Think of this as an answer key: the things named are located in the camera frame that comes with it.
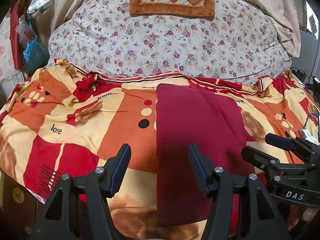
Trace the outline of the person's right hand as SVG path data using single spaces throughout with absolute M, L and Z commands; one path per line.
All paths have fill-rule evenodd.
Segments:
M 319 212 L 319 207 L 312 209 L 312 208 L 304 208 L 298 205 L 290 205 L 290 213 L 287 219 L 287 228 L 291 230 L 294 228 L 300 220 L 305 222 L 312 221 L 317 213 Z

